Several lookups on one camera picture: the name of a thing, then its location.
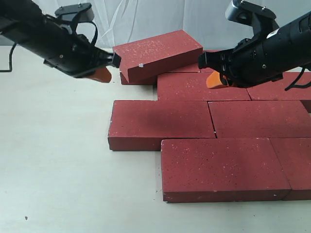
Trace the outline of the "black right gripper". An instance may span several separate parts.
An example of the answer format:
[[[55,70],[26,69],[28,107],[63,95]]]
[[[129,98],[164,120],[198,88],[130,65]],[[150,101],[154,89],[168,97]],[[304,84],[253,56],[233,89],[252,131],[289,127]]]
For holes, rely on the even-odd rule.
[[[221,50],[221,71],[206,80],[208,89],[249,88],[278,81],[296,67],[311,68],[311,14],[306,13],[268,34],[245,38],[236,47]]]

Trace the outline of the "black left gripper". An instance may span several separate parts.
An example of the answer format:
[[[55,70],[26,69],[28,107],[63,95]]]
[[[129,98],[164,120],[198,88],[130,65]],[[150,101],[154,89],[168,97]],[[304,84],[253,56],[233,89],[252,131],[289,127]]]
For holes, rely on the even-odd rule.
[[[44,14],[31,0],[0,2],[0,34],[15,46],[31,51],[45,65],[71,77],[110,83],[112,75],[107,66],[119,68],[121,57],[95,46],[98,31],[91,41],[78,34],[78,24]]]

